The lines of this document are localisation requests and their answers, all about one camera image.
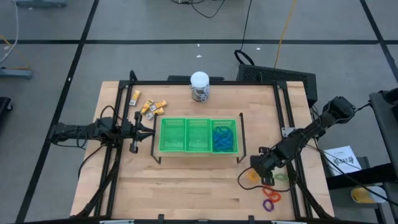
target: green tray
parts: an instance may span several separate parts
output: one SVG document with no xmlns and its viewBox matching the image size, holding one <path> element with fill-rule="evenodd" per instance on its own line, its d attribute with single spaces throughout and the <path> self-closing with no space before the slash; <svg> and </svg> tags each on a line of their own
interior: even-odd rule
<svg viewBox="0 0 398 224">
<path fill-rule="evenodd" d="M 160 130 L 160 152 L 185 151 L 185 118 L 164 118 Z"/>
<path fill-rule="evenodd" d="M 185 152 L 211 152 L 210 119 L 187 119 Z"/>
<path fill-rule="evenodd" d="M 217 145 L 215 144 L 215 131 L 217 128 L 221 129 L 230 129 L 232 132 L 232 145 L 231 147 L 218 149 Z M 238 147 L 238 136 L 236 134 L 236 121 L 233 119 L 212 119 L 211 120 L 211 152 L 214 154 L 235 154 L 239 152 Z"/>
</svg>

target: wooden table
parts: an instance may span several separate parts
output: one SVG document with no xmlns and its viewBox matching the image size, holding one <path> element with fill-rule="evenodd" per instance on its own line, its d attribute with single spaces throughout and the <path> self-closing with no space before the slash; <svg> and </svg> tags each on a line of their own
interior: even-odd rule
<svg viewBox="0 0 398 224">
<path fill-rule="evenodd" d="M 311 123 L 311 117 L 303 84 L 288 82 L 287 86 L 295 125 L 306 127 Z M 102 84 L 94 118 L 100 116 L 106 105 L 114 105 L 117 88 L 118 82 Z M 259 146 L 271 147 L 281 140 L 272 86 L 212 85 L 206 103 L 193 101 L 187 85 L 134 85 L 134 90 L 141 91 L 142 95 L 137 106 L 129 110 L 130 121 L 135 110 L 139 110 L 148 98 L 167 100 L 169 105 L 165 115 L 169 116 L 237 116 L 243 113 L 248 156 L 240 164 L 232 157 L 163 157 L 159 165 L 150 156 L 151 138 L 139 143 L 138 154 L 129 152 L 131 140 L 127 139 L 112 218 L 157 219 L 158 214 L 164 214 L 165 219 L 184 220 L 247 220 L 248 215 L 254 215 L 256 220 L 294 219 L 290 193 L 282 193 L 282 200 L 275 204 L 275 210 L 267 212 L 262 207 L 266 197 L 261 189 L 243 190 L 236 181 L 238 174 L 249 166 L 249 156 L 258 155 Z M 280 98 L 287 123 L 282 91 Z M 104 113 L 104 116 L 111 115 L 111 110 Z M 153 121 L 146 118 L 142 123 L 153 127 Z M 85 157 L 98 146 L 98 141 L 90 141 Z M 83 167 L 71 215 L 78 213 L 98 188 L 104 154 L 105 149 L 102 149 Z M 306 147 L 302 151 L 302 160 L 308 189 L 325 211 L 333 215 L 319 153 Z M 286 170 L 276 169 L 274 174 L 279 172 L 286 173 Z M 258 183 L 243 175 L 242 184 L 249 187 Z M 274 188 L 286 189 L 288 183 L 276 181 Z M 305 216 L 299 188 L 297 192 L 301 216 Z M 104 214 L 108 193 L 104 195 L 101 214 Z"/>
</svg>

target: small package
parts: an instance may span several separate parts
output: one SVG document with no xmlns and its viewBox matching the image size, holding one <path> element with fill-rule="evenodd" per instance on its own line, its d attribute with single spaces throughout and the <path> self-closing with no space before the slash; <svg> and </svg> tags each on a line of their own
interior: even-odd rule
<svg viewBox="0 0 398 224">
<path fill-rule="evenodd" d="M 141 113 L 142 115 L 144 115 L 144 114 L 147 112 L 148 108 L 149 108 L 153 103 L 154 103 L 153 100 L 148 99 L 148 100 L 145 102 L 144 106 L 142 106 L 142 108 L 141 108 L 141 110 L 140 110 L 140 113 Z"/>
<path fill-rule="evenodd" d="M 147 118 L 148 120 L 152 120 L 155 117 L 155 114 L 157 115 L 163 115 L 164 114 L 164 109 L 163 108 L 159 108 L 155 111 L 153 111 L 152 113 L 147 113 Z"/>
<path fill-rule="evenodd" d="M 134 94 L 133 94 L 133 96 L 132 96 L 132 98 L 130 100 L 129 105 L 130 106 L 135 106 L 137 104 L 137 101 L 138 101 L 138 98 L 139 98 L 140 95 L 141 95 L 141 92 L 138 91 L 138 90 L 135 90 Z"/>
<path fill-rule="evenodd" d="M 161 102 L 154 103 L 152 106 L 150 106 L 149 109 L 153 112 L 153 111 L 155 111 L 155 110 L 157 110 L 159 108 L 162 108 L 162 107 L 164 107 L 166 105 L 167 105 L 167 102 L 165 100 L 162 100 Z"/>
</svg>

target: white paper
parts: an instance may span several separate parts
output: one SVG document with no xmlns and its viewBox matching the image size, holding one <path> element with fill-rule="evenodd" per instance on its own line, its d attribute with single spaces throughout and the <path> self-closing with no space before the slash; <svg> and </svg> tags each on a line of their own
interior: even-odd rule
<svg viewBox="0 0 398 224">
<path fill-rule="evenodd" d="M 332 161 L 337 167 L 339 167 L 339 169 L 341 169 L 346 174 L 350 172 L 356 172 L 362 169 L 350 146 L 339 147 L 336 149 L 327 149 L 324 150 L 324 152 L 326 158 Z M 336 169 L 328 161 L 327 163 L 333 176 L 340 175 L 338 169 Z"/>
</svg>

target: purple rubber band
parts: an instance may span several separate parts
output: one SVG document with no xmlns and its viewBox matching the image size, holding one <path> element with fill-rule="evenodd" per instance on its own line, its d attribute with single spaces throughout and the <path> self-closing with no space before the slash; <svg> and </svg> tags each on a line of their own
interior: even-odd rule
<svg viewBox="0 0 398 224">
<path fill-rule="evenodd" d="M 271 204 L 271 208 L 266 207 L 267 202 Z M 269 199 L 265 199 L 264 202 L 262 203 L 262 206 L 264 207 L 265 210 L 267 210 L 267 212 L 272 212 L 274 210 L 274 203 L 272 203 L 272 201 Z"/>
</svg>

